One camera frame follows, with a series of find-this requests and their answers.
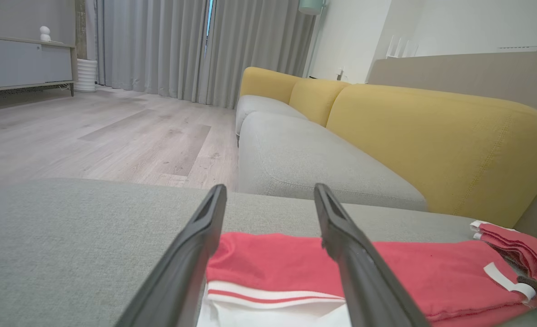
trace white stripe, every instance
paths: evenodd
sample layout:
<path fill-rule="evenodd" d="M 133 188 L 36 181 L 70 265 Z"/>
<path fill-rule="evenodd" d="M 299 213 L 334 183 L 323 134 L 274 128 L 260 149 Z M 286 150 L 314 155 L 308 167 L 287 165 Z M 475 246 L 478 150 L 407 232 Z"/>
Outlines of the white stripe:
<path fill-rule="evenodd" d="M 482 225 L 483 223 L 488 223 L 488 224 L 490 224 L 490 225 L 495 225 L 495 224 L 493 224 L 493 223 L 484 222 L 484 221 L 474 221 L 474 222 L 470 223 L 470 230 L 472 230 L 473 232 L 480 232 L 480 230 L 481 230 L 481 225 Z M 513 228 L 504 228 L 504 229 L 506 229 L 506 230 L 512 230 L 513 232 L 517 232 L 517 230 L 515 230 L 515 229 L 513 229 Z"/>
<path fill-rule="evenodd" d="M 505 277 L 505 275 L 503 275 L 503 273 L 501 273 L 501 271 L 499 271 L 499 269 L 497 269 L 495 263 L 489 263 L 483 269 L 493 281 L 503 286 L 507 291 L 521 292 L 527 298 L 525 301 L 523 301 L 524 304 L 529 303 L 529 301 L 532 300 L 532 298 L 536 295 L 535 290 L 528 284 L 515 284 L 510 281 L 507 277 Z"/>
<path fill-rule="evenodd" d="M 304 300 L 295 300 L 295 301 L 287 301 L 287 302 L 279 302 L 279 303 L 258 303 L 258 302 L 244 300 L 243 298 L 220 295 L 220 294 L 208 294 L 207 296 L 210 301 L 228 302 L 228 303 L 239 304 L 241 306 L 246 306 L 249 308 L 266 309 L 266 310 L 299 306 L 299 304 L 309 304 L 309 303 L 319 303 L 319 302 L 321 303 L 323 302 L 345 303 L 345 300 L 343 298 L 307 298 Z"/>
<path fill-rule="evenodd" d="M 287 292 L 277 292 L 277 291 L 265 291 L 258 290 L 255 288 L 249 288 L 235 283 L 223 282 L 223 281 L 211 281 L 208 282 L 209 290 L 218 290 L 226 292 L 235 292 L 236 294 L 241 294 L 247 297 L 259 298 L 262 300 L 281 300 L 285 298 L 296 298 L 296 297 L 306 297 L 306 296 L 317 296 L 317 297 L 327 297 L 342 299 L 345 301 L 345 298 L 340 296 L 335 296 L 332 294 L 326 294 L 324 292 L 312 292 L 312 291 L 287 291 Z"/>

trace white tag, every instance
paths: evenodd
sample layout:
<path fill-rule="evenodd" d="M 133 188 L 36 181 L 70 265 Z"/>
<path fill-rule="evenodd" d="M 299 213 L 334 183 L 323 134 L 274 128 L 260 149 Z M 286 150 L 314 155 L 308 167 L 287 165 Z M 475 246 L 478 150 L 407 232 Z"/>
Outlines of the white tag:
<path fill-rule="evenodd" d="M 489 222 L 484 222 L 484 221 L 474 221 L 472 223 L 470 223 L 470 230 L 472 230 L 473 232 L 480 232 L 481 230 L 481 224 L 483 223 L 489 223 Z M 506 230 L 512 230 L 514 232 L 517 232 L 517 230 L 513 229 L 513 228 L 505 228 Z"/>
<path fill-rule="evenodd" d="M 493 281 L 495 281 L 495 282 L 497 282 L 497 284 L 503 286 L 507 291 L 520 292 L 521 294 L 526 296 L 527 299 L 523 301 L 524 304 L 529 303 L 529 301 L 532 300 L 532 298 L 535 297 L 536 292 L 531 286 L 529 286 L 527 284 L 524 284 L 524 283 L 515 284 L 515 283 L 511 282 L 507 277 L 505 277 L 505 275 L 503 275 L 499 271 L 497 266 L 495 266 L 495 263 L 489 263 L 483 269 L 484 269 L 485 273 L 487 273 L 487 275 Z"/>

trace yellow cushion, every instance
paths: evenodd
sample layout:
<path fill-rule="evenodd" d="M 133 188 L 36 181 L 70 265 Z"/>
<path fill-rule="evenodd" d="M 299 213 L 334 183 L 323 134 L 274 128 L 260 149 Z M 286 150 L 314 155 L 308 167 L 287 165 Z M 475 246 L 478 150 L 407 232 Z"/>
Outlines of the yellow cushion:
<path fill-rule="evenodd" d="M 347 85 L 342 81 L 301 79 L 293 87 L 289 105 L 308 120 L 325 126 L 333 102 Z"/>
<path fill-rule="evenodd" d="M 537 110 L 522 104 L 356 84 L 327 128 L 414 185 L 434 213 L 512 227 L 537 194 Z"/>
<path fill-rule="evenodd" d="M 291 92 L 300 77 L 258 67 L 248 67 L 242 74 L 240 96 L 259 95 L 289 103 Z"/>

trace wooden floor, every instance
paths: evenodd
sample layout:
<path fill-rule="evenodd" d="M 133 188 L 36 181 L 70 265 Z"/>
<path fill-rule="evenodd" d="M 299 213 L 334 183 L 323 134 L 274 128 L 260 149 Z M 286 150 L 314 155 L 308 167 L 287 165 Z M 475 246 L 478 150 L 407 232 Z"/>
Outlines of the wooden floor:
<path fill-rule="evenodd" d="M 100 87 L 0 97 L 0 187 L 93 178 L 237 190 L 235 112 Z"/>

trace folded red cloth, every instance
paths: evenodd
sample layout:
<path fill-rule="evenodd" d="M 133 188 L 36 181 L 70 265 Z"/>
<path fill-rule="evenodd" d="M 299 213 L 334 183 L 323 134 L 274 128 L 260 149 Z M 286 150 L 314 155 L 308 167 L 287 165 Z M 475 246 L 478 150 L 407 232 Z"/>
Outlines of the folded red cloth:
<path fill-rule="evenodd" d="M 507 291 L 484 272 L 486 265 L 495 263 L 505 277 L 517 278 L 484 242 L 378 242 L 374 246 L 433 326 L 489 327 L 529 310 L 520 294 Z M 337 264 L 321 248 L 320 238 L 223 234 L 206 277 L 208 282 L 265 291 L 343 296 Z"/>
<path fill-rule="evenodd" d="M 537 279 L 537 238 L 490 223 L 482 223 L 478 228 L 482 234 L 480 238 L 482 241 L 509 254 L 528 270 L 530 277 Z"/>

